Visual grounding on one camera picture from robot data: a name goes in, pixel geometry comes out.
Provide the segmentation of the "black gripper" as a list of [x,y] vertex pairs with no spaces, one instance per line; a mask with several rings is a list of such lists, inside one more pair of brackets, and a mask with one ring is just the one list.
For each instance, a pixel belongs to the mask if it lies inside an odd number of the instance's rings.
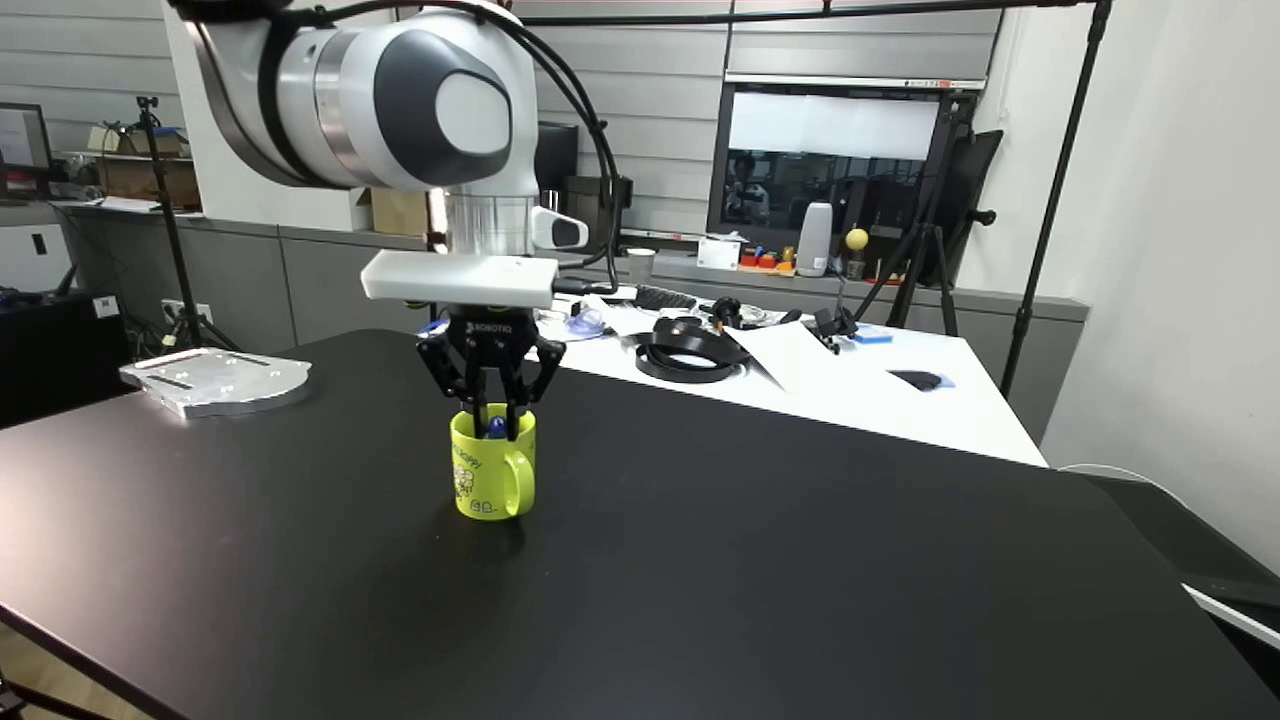
[[520,434],[524,404],[537,404],[559,370],[564,339],[550,339],[529,309],[459,304],[450,324],[418,344],[446,397],[467,399],[472,434],[486,438],[486,377],[502,377],[505,434]]

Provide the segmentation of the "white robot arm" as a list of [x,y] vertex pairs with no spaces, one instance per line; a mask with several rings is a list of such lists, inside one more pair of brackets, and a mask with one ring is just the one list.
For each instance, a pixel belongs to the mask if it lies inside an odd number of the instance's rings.
[[541,201],[537,48],[495,0],[426,0],[418,17],[358,23],[294,0],[170,0],[224,145],[294,188],[450,190],[450,247],[384,247],[361,266],[369,298],[436,304],[421,359],[475,422],[520,426],[564,344],[537,310],[557,247],[593,228]]

